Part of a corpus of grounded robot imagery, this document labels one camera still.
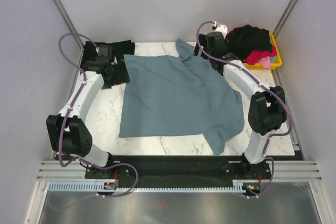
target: reflective metal surface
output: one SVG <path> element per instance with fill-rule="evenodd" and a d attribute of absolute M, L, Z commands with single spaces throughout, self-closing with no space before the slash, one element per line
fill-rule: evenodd
<path fill-rule="evenodd" d="M 54 206 L 69 205 L 92 193 L 48 192 Z M 317 224 L 321 223 L 309 184 L 272 184 L 259 199 L 228 193 L 133 193 L 93 197 L 68 210 L 44 206 L 40 223 L 56 224 Z"/>

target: marble tabletop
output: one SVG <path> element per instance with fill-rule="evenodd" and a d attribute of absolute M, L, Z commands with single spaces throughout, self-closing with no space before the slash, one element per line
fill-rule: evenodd
<path fill-rule="evenodd" d="M 136 43 L 135 55 L 138 56 L 178 56 L 174 42 Z M 274 85 L 271 71 L 254 70 L 253 73 L 269 85 Z M 236 85 L 227 80 L 232 88 L 240 91 Z M 156 136 L 119 138 L 119 128 L 123 105 L 125 84 L 100 90 L 95 97 L 86 118 L 86 126 L 93 137 L 93 142 L 102 150 L 114 155 L 213 155 L 203 135 L 190 136 Z M 245 126 L 243 131 L 225 144 L 221 155 L 241 155 L 247 148 L 251 128 L 247 114 L 249 100 L 241 92 L 244 107 Z M 287 131 L 283 124 L 280 132 Z M 294 155 L 289 136 L 274 137 L 267 149 L 268 155 Z"/>

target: light blue cloth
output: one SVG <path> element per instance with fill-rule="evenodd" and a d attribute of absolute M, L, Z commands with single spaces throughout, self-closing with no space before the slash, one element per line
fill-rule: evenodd
<path fill-rule="evenodd" d="M 227 140 L 244 128 L 242 97 L 193 56 L 194 47 L 178 39 L 179 57 L 125 55 L 126 84 L 120 137 L 204 134 L 219 155 Z"/>

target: white wall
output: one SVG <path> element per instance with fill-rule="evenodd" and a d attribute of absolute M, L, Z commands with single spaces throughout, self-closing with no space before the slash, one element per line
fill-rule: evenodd
<path fill-rule="evenodd" d="M 23 223 L 50 156 L 45 120 L 66 102 L 75 74 L 57 47 L 67 31 L 51 0 L 0 0 L 0 223 Z M 72 38 L 64 49 L 79 60 Z"/>
<path fill-rule="evenodd" d="M 61 0 L 77 30 L 95 41 L 195 41 L 201 22 L 274 30 L 290 0 Z"/>
<path fill-rule="evenodd" d="M 298 0 L 277 43 L 302 148 L 336 209 L 336 0 Z"/>

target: yellow basket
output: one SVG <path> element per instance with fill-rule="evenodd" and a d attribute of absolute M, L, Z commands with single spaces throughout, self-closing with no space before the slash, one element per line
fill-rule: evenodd
<path fill-rule="evenodd" d="M 275 42 L 275 38 L 274 38 L 273 33 L 269 33 L 269 38 L 270 38 L 271 43 L 277 49 L 277 55 L 276 55 L 276 58 L 275 58 L 275 62 L 271 63 L 271 68 L 270 68 L 270 70 L 274 70 L 277 67 L 280 67 L 282 65 L 282 60 L 281 60 L 280 53 L 279 53 L 279 50 L 278 50 L 278 46 L 277 46 L 277 43 Z M 247 63 L 244 63 L 244 66 L 248 69 L 258 69 L 258 70 L 266 69 L 260 63 L 255 63 L 254 65 L 249 65 Z"/>

